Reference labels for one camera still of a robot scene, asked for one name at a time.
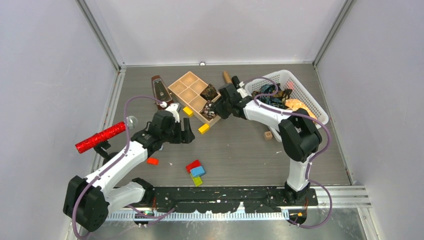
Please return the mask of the black pink floral tie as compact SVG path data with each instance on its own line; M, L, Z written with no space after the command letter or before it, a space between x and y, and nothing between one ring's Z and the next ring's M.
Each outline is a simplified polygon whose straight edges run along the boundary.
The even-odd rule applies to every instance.
M213 102L208 100L200 111L200 114L208 121L211 121L217 116L215 110L212 108L212 105Z

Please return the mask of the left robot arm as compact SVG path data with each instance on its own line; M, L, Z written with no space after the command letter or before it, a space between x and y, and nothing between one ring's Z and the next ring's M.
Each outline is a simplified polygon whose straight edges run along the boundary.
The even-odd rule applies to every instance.
M137 165L146 161L164 143L189 144L195 139L188 117L177 110L159 110L144 129L136 132L125 147L105 165L86 177L74 176L68 183L63 213L72 226L95 232L108 214L138 203L148 207L153 202L153 186L141 178L116 188L116 184Z

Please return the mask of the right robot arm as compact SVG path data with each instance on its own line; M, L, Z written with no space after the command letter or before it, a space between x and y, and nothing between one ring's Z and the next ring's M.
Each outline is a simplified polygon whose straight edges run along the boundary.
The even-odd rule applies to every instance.
M280 134L283 149L290 159L289 175L284 184L285 198L291 205L299 205L310 187L311 160L316 155L322 136L313 118L300 108L294 112L280 112L227 83L219 88L220 97L212 109L222 119L230 115L259 122Z

